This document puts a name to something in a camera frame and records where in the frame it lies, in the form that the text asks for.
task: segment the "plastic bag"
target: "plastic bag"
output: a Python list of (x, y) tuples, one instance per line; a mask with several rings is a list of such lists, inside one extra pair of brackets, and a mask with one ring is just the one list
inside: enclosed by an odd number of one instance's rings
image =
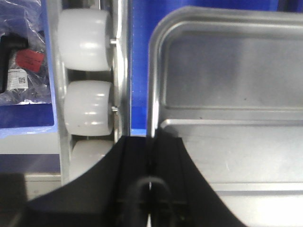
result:
[[(0, 0), (0, 36), (16, 34), (27, 38), (29, 43), (29, 49), (15, 51), (10, 58), (9, 69), (18, 70), (9, 73), (7, 90), (0, 94), (0, 105), (51, 103), (41, 13), (40, 0)], [(34, 69), (24, 61), (26, 58), (34, 61)], [(26, 76), (17, 77), (25, 72)]]

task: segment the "qr code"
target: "qr code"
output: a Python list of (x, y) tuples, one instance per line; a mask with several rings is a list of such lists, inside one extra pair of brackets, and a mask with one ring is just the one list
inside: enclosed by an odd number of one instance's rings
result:
[(18, 77), (19, 84), (26, 84), (25, 77)]

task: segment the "gray surface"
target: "gray surface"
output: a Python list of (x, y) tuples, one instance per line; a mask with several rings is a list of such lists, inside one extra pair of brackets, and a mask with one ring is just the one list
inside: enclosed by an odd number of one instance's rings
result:
[(151, 38), (148, 136), (182, 137), (250, 226), (303, 226), (302, 49), (303, 15), (276, 12), (187, 7)]

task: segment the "black curved edge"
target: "black curved edge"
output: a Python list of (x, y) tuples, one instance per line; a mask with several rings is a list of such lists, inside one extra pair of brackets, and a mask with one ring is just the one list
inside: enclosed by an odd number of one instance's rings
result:
[(122, 137), (88, 172), (30, 201), (10, 227), (245, 227), (191, 160), (181, 138)]
[[(121, 225), (126, 190), (146, 175), (144, 146), (144, 138), (122, 137), (102, 160), (81, 177), (29, 201), (11, 227)], [(147, 214), (141, 215), (142, 226), (146, 226)]]
[[(154, 155), (154, 174), (171, 190), (177, 226), (245, 227), (225, 206), (191, 160), (182, 138), (158, 132)], [(161, 192), (157, 200), (165, 200)], [(167, 215), (153, 214), (153, 226), (168, 226)]]

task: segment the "black handle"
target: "black handle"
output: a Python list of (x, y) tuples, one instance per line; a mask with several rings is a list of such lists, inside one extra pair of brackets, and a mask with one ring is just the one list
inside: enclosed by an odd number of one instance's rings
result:
[(0, 94), (8, 83), (9, 57), (12, 50), (26, 49), (28, 40), (16, 35), (3, 35), (0, 40)]

